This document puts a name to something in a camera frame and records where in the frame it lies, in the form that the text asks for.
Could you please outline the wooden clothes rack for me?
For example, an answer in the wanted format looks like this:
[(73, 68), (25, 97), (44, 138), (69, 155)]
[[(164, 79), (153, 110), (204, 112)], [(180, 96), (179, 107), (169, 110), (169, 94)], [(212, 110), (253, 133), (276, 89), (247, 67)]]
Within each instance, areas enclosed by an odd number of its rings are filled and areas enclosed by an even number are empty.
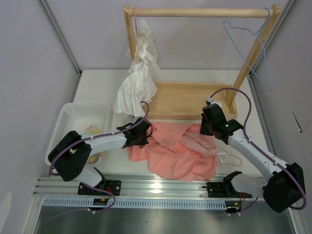
[[(135, 38), (132, 19), (134, 8), (129, 4), (123, 7), (131, 58), (135, 57)], [(263, 28), (260, 38), (265, 43), (280, 13), (281, 6), (273, 5), (270, 8), (271, 19)], [(136, 8), (137, 17), (197, 17), (197, 18), (268, 18), (268, 12), (263, 9), (239, 8)], [(190, 83), (190, 82), (158, 82), (158, 92), (152, 98), (150, 119), (179, 119), (199, 120), (200, 101), (208, 95), (221, 90), (216, 97), (225, 107), (227, 117), (236, 118), (237, 109), (235, 96), (237, 91), (225, 91), (233, 85), (226, 83)]]

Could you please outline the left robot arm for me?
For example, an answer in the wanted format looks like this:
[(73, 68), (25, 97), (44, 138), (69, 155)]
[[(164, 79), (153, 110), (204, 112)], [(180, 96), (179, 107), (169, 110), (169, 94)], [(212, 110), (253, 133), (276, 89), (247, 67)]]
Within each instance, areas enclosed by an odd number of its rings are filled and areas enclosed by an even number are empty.
[(63, 181), (77, 180), (93, 194), (105, 194), (107, 180), (99, 169), (87, 164), (89, 157), (103, 151), (144, 146), (151, 136), (149, 130), (152, 124), (140, 117), (112, 133), (83, 137), (77, 131), (70, 131), (52, 149), (47, 160)]

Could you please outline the pink hanger with white garment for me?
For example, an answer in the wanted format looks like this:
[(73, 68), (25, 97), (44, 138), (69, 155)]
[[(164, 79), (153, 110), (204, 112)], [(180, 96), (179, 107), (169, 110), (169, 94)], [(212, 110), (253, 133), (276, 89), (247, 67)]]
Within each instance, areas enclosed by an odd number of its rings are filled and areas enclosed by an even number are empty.
[(134, 22), (135, 22), (135, 33), (136, 33), (136, 63), (140, 63), (139, 57), (139, 32), (137, 29), (137, 15), (136, 15), (136, 8), (134, 7)]

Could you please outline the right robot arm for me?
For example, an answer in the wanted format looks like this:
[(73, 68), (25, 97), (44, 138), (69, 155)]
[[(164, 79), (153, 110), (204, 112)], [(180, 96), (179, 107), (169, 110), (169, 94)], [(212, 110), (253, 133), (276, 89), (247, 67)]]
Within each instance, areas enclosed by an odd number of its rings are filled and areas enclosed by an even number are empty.
[(200, 133), (214, 136), (241, 153), (261, 173), (261, 177), (246, 175), (242, 172), (229, 174), (224, 178), (223, 193), (235, 196), (247, 193), (265, 200), (275, 212), (282, 212), (299, 200), (299, 209), (307, 205), (304, 174), (297, 164), (289, 164), (252, 141), (244, 127), (235, 119), (226, 120), (218, 104), (209, 104), (202, 109)]

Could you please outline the pink skirt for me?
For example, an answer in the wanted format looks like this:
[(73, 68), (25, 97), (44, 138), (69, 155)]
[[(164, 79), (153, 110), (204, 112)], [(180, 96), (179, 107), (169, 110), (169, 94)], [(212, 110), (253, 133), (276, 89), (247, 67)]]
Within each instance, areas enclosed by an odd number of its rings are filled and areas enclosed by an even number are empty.
[(147, 161), (152, 173), (170, 180), (208, 180), (215, 176), (217, 149), (199, 124), (152, 123), (148, 143), (128, 148), (132, 162)]

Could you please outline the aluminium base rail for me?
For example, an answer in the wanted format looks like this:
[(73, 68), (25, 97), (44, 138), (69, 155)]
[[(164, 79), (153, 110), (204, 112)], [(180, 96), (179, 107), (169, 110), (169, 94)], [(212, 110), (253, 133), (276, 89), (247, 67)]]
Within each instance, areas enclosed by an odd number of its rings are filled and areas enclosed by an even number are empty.
[(228, 196), (221, 179), (182, 182), (156, 175), (107, 175), (107, 194), (91, 190), (78, 181), (64, 182), (59, 176), (40, 177), (33, 197), (45, 206), (184, 210), (234, 209), (255, 200), (250, 195)]

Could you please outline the pink wire hanger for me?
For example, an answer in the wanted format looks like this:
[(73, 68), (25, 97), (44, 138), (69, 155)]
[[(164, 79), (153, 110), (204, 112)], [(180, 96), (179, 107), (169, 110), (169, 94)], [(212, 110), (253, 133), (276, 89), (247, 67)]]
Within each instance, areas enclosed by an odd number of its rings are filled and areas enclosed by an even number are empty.
[(217, 162), (223, 165), (240, 167), (242, 165), (242, 160), (233, 155), (229, 154), (224, 148), (216, 146), (217, 148)]

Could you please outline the white plastic basket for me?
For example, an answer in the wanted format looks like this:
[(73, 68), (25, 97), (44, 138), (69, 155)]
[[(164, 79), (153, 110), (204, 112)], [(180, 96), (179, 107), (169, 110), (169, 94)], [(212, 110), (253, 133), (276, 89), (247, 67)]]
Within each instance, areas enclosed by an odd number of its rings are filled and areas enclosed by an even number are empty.
[(68, 132), (76, 131), (83, 136), (106, 133), (110, 131), (112, 118), (111, 108), (105, 105), (65, 104), (60, 111), (46, 152), (46, 164), (51, 165), (48, 160), (50, 152)]

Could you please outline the white garment on hanger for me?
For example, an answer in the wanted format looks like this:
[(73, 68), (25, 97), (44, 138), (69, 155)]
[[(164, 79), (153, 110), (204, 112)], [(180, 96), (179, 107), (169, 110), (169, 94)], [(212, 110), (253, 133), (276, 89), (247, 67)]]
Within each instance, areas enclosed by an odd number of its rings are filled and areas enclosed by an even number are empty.
[(114, 104), (115, 113), (123, 113), (140, 117), (144, 115), (144, 102), (151, 102), (157, 92), (153, 81), (161, 75), (161, 69), (156, 63), (157, 52), (154, 44), (156, 38), (145, 20), (140, 20), (137, 26), (139, 32), (140, 63), (133, 59), (128, 77), (121, 84)]

